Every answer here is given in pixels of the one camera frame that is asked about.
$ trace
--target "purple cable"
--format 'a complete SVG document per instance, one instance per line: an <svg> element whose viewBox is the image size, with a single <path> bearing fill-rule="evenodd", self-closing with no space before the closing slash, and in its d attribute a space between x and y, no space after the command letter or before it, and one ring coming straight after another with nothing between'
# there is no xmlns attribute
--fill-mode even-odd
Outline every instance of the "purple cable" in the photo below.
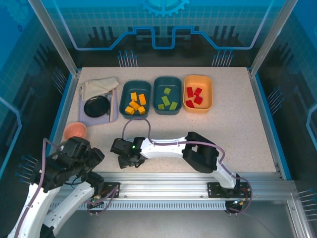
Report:
<svg viewBox="0 0 317 238"><path fill-rule="evenodd" d="M14 234L14 238L17 238L19 236L19 232L20 232L20 229L21 229L21 226L23 224L23 221L26 217L26 215L28 214L28 211L30 210L30 208L32 207L33 205L33 202L34 200L36 199L37 195L39 194L40 190L41 190L41 187L42 187L42 184L43 184L43 181L44 181L44 176L45 176L45 165L46 165L46 158L45 158L45 148L46 148L46 143L56 147L57 149L59 149L59 147L57 145L55 145L54 143L50 142L48 139L44 138L43 139L43 147L42 147L42 173L41 173L41 177L40 177L40 182L39 182L39 185L38 185L38 188L36 189L33 197L31 198L29 204L27 205L27 207L25 208L22 216L21 216L21 219L18 223L18 226L16 228L16 231L15 231L15 234Z"/></svg>
<svg viewBox="0 0 317 238"><path fill-rule="evenodd" d="M112 195L112 196L111 196L111 199L110 199L110 201L109 201L109 203L107 204L107 206L106 206L102 211L96 212L96 213L92 213L92 212L90 211L90 209L87 208L87 212L89 212L90 215L93 215L93 214L98 215L98 214L104 213L104 212L108 209L108 207L110 206L110 204L111 204L111 202L112 202L112 200L113 200L113 198L114 198L114 196L115 196L115 193L116 193L117 189L118 189L118 186L114 187L113 190L111 190L111 192L110 192L106 197L101 198L101 199L99 199L99 200L96 201L96 202L91 202L91 201L86 201L86 202L84 202L84 203L87 203L87 204L95 205L95 204L98 204L98 203L100 203L100 202L105 201L107 198L110 197L110 195Z"/></svg>
<svg viewBox="0 0 317 238"><path fill-rule="evenodd" d="M239 214L239 210L234 209L234 208L229 208L229 210L232 210L234 212L238 212L237 214ZM252 219L256 220L258 223L260 223L272 236L274 236L275 238L278 238L277 235L275 235L261 220L259 220L258 218L256 218L255 216L252 216L248 213L245 213L244 215L251 217Z"/></svg>
<svg viewBox="0 0 317 238"><path fill-rule="evenodd" d="M152 141L151 139L151 124L150 122L145 119L145 118L134 118L134 119L131 119L129 120L123 127L123 130L122 130L122 139L124 139L124 132L125 132L125 129L127 127L127 125L133 121L133 120L145 120L149 126L149 130L148 130L148 139L149 141L153 144L153 145L161 145L161 146L168 146L168 145L182 145L182 144L195 144L195 145L206 145L206 146L210 146L210 147L213 147L213 148L216 148L218 150L220 150L222 152L222 156L221 156L221 159L219 160L219 164L223 167L223 169L230 174L230 176L232 176L234 179L237 179L237 180L244 180L245 182L247 182L249 188L250 188L250 200L247 204L247 206L245 207L245 209L243 209L242 211L240 211L239 213L237 214L242 214L244 213L250 206L251 204L251 201L253 199L253 191L252 191L252 187L251 187L251 184L250 182L246 179L246 178L243 178L243 177L239 177L237 178L234 174L232 174L232 172L229 171L229 169L227 169L227 167L222 163L224 157L225 157L225 151L224 149L222 149L220 146L217 146L215 144L211 144L211 143L207 143L207 142L202 142L202 141L180 141L180 142L170 142L170 143L155 143Z"/></svg>

